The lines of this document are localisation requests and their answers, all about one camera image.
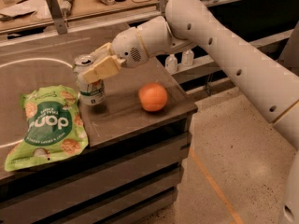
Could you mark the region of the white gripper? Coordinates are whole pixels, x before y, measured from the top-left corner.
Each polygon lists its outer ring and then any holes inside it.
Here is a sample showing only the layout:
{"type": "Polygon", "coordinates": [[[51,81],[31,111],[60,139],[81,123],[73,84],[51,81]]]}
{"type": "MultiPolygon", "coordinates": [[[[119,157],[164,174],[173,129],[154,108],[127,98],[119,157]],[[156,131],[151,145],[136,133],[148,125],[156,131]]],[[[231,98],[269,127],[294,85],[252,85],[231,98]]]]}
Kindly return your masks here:
{"type": "Polygon", "coordinates": [[[122,67],[137,67],[149,60],[140,33],[135,27],[120,32],[113,39],[90,53],[91,61],[96,62],[84,69],[78,77],[86,84],[117,75],[122,67]]]}

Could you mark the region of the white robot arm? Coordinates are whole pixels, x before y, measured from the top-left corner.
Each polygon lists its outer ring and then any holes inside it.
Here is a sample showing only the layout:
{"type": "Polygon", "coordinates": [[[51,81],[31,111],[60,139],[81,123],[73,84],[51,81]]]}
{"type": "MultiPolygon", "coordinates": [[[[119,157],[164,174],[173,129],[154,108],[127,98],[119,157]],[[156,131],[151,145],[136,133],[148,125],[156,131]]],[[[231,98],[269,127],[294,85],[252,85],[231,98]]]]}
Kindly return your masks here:
{"type": "Polygon", "coordinates": [[[112,77],[149,58],[201,47],[273,127],[299,150],[299,76],[224,27],[200,0],[169,0],[165,15],[119,33],[91,53],[81,78],[112,77]]]}

